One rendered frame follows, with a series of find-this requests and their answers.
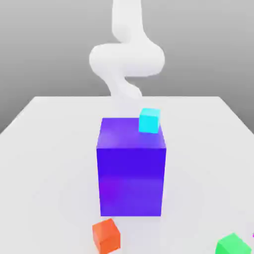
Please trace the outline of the small green cube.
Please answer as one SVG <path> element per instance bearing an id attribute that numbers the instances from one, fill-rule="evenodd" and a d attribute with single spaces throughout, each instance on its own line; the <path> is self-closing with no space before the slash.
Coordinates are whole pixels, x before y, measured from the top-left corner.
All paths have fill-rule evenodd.
<path id="1" fill-rule="evenodd" d="M 251 252 L 252 249 L 235 233 L 220 239 L 215 249 L 215 254 L 251 254 Z"/>

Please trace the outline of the small cyan cube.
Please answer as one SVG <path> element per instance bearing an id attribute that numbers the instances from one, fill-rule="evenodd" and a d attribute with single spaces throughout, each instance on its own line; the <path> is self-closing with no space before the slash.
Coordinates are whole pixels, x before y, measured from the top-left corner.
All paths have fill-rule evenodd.
<path id="1" fill-rule="evenodd" d="M 160 109 L 143 108 L 139 115 L 139 132 L 158 133 L 160 126 Z"/>

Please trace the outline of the large purple box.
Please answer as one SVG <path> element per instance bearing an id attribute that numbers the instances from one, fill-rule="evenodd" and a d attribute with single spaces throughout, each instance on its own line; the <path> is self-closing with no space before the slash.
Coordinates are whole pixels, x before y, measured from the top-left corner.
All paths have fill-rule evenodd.
<path id="1" fill-rule="evenodd" d="M 97 142 L 101 216 L 160 216 L 166 144 L 137 118 L 103 118 Z"/>

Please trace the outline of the small orange cube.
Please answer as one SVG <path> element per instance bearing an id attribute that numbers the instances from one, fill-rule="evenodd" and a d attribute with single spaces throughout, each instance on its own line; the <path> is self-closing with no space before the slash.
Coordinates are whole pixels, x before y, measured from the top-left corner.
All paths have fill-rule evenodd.
<path id="1" fill-rule="evenodd" d="M 112 218 L 94 224 L 92 233 L 99 254 L 108 254 L 121 248 L 121 234 Z"/>

